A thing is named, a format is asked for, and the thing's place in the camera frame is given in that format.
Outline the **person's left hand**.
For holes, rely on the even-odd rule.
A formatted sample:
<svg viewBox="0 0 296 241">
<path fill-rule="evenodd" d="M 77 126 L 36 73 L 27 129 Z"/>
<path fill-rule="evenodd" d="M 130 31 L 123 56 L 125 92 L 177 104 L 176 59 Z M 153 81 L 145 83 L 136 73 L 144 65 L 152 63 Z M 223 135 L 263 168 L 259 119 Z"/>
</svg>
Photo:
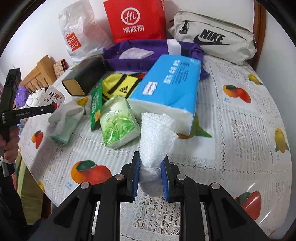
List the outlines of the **person's left hand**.
<svg viewBox="0 0 296 241">
<path fill-rule="evenodd" d="M 19 131 L 18 126 L 12 126 L 10 128 L 10 140 L 8 142 L 1 136 L 1 148 L 5 150 L 4 159 L 7 160 L 8 163 L 13 163 L 18 157 L 18 143 L 20 141 Z"/>
</svg>

